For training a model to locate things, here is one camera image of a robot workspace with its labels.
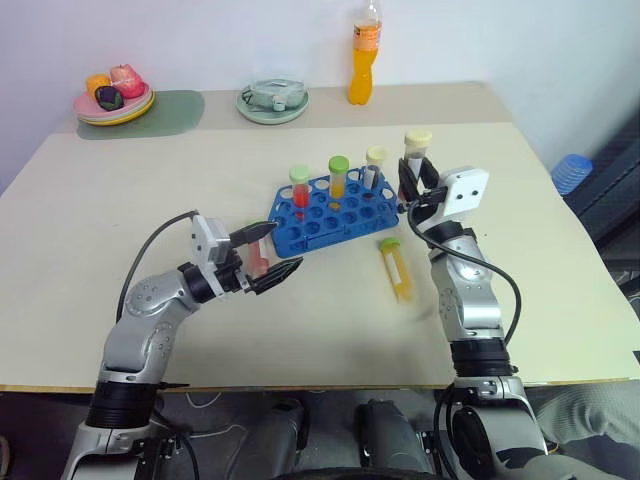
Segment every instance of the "stack of plates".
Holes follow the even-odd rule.
[[[73,110],[76,112],[78,120],[90,125],[119,125],[145,113],[151,108],[155,99],[155,92],[149,88],[149,85],[145,85],[142,95],[136,98],[127,98],[124,100],[124,107],[108,112],[85,92],[74,100]]]

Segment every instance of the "pink plate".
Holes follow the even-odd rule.
[[[114,115],[122,116],[127,112],[131,112],[137,107],[140,107],[144,103],[148,102],[150,97],[151,89],[149,88],[149,85],[145,84],[144,93],[142,95],[136,98],[125,98],[124,107],[108,112],[101,108],[100,105],[98,105],[98,102],[89,97],[89,94],[87,92],[84,92],[73,101],[73,111],[76,112],[76,115],[81,115],[89,119],[100,120],[112,117]]]

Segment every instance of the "orange juice bottle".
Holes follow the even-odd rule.
[[[349,87],[349,101],[354,105],[365,105],[371,97],[371,66],[378,55],[381,29],[378,1],[365,0],[365,8],[353,26],[353,80]]]

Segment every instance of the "blue container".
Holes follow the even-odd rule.
[[[329,176],[310,180],[307,208],[294,206],[291,185],[280,188],[269,212],[269,220],[278,222],[271,232],[278,256],[293,257],[397,225],[397,197],[384,175],[372,190],[360,178],[361,168],[349,170],[340,200],[329,198]]]
[[[593,170],[591,160],[572,153],[562,159],[551,172],[551,180],[560,195],[568,195],[576,189]]]

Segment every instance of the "test tube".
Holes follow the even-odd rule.
[[[344,190],[347,183],[347,171],[349,170],[349,160],[342,155],[336,155],[329,159],[329,196],[333,199],[344,197]]]
[[[293,187],[293,204],[298,208],[309,206],[309,177],[311,171],[306,165],[294,165],[289,169],[289,180]]]
[[[362,186],[373,190],[378,186],[380,178],[380,167],[387,158],[387,151],[384,147],[369,147],[367,149],[367,165],[364,167],[362,176]]]
[[[385,238],[380,242],[379,248],[387,266],[387,273],[391,279],[396,297],[400,301],[411,301],[413,288],[407,267],[400,254],[400,239],[395,237]]]
[[[428,130],[409,130],[404,135],[404,160],[416,179],[420,178],[422,159],[427,156],[427,147],[431,145],[431,132]]]
[[[267,247],[265,239],[261,238],[249,244],[249,274],[253,278],[258,278],[267,273],[267,270],[269,270]]]

